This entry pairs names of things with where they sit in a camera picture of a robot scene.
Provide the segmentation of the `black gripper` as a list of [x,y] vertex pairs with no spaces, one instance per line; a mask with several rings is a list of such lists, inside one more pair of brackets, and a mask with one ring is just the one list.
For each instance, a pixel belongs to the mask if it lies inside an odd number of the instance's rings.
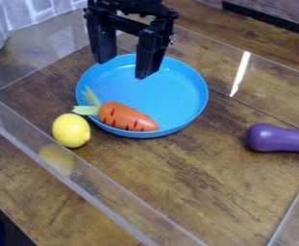
[[[83,11],[91,51],[98,63],[103,64],[116,56],[116,31],[139,35],[135,77],[146,79],[159,70],[179,13],[163,5],[163,0],[87,0]],[[152,16],[154,21],[147,27],[128,19],[130,14]]]

